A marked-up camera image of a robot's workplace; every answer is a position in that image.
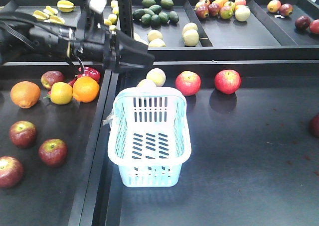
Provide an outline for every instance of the lemon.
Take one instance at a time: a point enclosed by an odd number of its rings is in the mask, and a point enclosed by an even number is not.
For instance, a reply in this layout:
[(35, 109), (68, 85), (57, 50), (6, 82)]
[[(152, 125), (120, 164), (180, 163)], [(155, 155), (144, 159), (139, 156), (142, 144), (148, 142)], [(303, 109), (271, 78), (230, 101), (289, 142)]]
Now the lemon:
[(107, 26), (110, 26), (110, 25), (112, 25), (112, 22), (109, 19), (105, 18), (104, 19), (104, 24), (107, 25)]
[(112, 9), (112, 13), (113, 13), (113, 14), (116, 14), (116, 15), (119, 15), (119, 7), (118, 7), (118, 6), (114, 7), (114, 8)]
[(119, 6), (118, 1), (117, 1), (117, 0), (112, 0), (111, 3), (110, 3), (110, 6), (111, 6), (112, 8), (118, 7), (118, 6)]
[(72, 87), (65, 82), (57, 82), (52, 85), (50, 99), (58, 105), (68, 104), (72, 100)]
[(160, 38), (163, 40), (163, 35), (161, 32), (159, 32), (156, 29), (152, 29), (150, 32), (148, 32), (148, 41), (152, 42), (154, 39)]
[(114, 13), (109, 14), (108, 20), (112, 22), (112, 24), (116, 25), (118, 21), (118, 16)]

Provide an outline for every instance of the avocado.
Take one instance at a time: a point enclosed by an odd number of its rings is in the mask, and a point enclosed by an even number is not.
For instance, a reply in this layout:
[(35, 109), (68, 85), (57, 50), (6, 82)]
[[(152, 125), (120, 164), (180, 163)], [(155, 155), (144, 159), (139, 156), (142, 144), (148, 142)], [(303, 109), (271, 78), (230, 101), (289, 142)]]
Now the avocado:
[(168, 14), (165, 12), (159, 13), (159, 18), (160, 18), (160, 23), (161, 24), (166, 24), (169, 21)]
[(142, 8), (136, 9), (133, 12), (133, 19), (140, 20), (144, 14), (145, 14), (144, 9)]
[(149, 7), (149, 9), (155, 14), (159, 14), (161, 12), (161, 6), (158, 4), (153, 4), (151, 7)]
[(168, 17), (172, 23), (178, 23), (179, 21), (179, 16), (175, 11), (169, 12)]
[(149, 25), (151, 23), (151, 18), (152, 16), (148, 13), (144, 14), (142, 17), (141, 17), (141, 22), (143, 25)]
[(160, 17), (157, 14), (154, 14), (151, 17), (151, 26), (152, 27), (159, 27), (160, 26)]
[(144, 13), (148, 13), (150, 16), (152, 16), (152, 15), (155, 14), (155, 13), (154, 13), (151, 9), (149, 9), (149, 8), (145, 8), (145, 9), (144, 9)]
[(155, 0), (142, 0), (142, 5), (143, 5), (145, 8), (149, 8), (149, 7), (151, 7), (153, 4), (156, 4), (156, 1), (155, 1)]
[(174, 6), (174, 2), (172, 0), (161, 0), (160, 5), (162, 8), (171, 9)]

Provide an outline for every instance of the light blue basket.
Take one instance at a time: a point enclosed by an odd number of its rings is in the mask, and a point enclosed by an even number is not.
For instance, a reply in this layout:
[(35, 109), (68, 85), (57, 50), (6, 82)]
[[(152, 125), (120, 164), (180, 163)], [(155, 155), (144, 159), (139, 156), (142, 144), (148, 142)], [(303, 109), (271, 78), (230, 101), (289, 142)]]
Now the light blue basket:
[(191, 155), (186, 99), (175, 88), (127, 88), (113, 102), (108, 155), (128, 187), (178, 182)]

